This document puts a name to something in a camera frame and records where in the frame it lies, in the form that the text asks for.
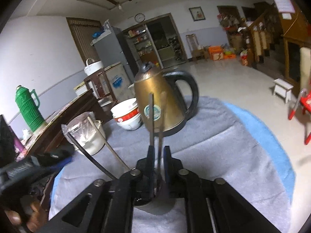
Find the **finger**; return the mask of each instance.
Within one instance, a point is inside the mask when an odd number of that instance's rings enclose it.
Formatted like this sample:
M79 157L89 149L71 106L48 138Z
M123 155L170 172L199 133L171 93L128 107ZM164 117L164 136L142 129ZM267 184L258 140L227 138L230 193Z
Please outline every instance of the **finger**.
M31 232L35 232L47 221L48 221L47 214L43 209L40 208L38 212L32 213L29 221L27 222L27 227Z
M6 210L5 213L7 214L7 218L9 218L12 225L17 226L21 224L21 217L17 212Z
M30 207L32 208L33 211L39 212L40 211L40 202L35 200L30 204Z

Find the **white stool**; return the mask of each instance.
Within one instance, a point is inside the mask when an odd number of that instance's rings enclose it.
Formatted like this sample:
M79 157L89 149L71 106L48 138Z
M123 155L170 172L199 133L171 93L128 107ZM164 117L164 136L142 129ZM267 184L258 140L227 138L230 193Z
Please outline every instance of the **white stool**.
M277 93L285 99L285 103L288 103L291 99L291 90L294 86L282 79L276 79L273 82L275 83L273 95Z

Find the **green thermos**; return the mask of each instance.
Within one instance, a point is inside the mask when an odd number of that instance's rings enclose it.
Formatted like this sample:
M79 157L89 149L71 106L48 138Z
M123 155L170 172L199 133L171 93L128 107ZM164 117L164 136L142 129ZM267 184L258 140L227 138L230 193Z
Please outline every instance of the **green thermos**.
M35 95L38 105L35 104L35 101L31 96L32 94ZM43 123L45 123L45 120L38 109L40 101L34 89L29 92L29 89L19 85L16 88L15 102L32 132L35 132L41 125L43 125Z

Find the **wall clock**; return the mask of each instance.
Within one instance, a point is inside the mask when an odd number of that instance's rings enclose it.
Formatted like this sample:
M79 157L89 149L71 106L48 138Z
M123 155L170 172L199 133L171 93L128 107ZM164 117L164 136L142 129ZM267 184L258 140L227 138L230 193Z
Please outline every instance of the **wall clock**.
M145 20L145 15L143 13L138 13L136 16L135 16L135 21L138 22L138 23L141 23Z

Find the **gray refrigerator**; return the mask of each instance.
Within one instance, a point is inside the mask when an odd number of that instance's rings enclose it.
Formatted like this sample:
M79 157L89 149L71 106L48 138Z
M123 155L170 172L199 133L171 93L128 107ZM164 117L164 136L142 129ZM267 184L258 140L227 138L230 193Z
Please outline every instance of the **gray refrigerator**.
M94 47L104 67L121 62L131 83L134 83L141 61L135 47L131 46L133 43L128 41L119 28L111 27L102 35Z

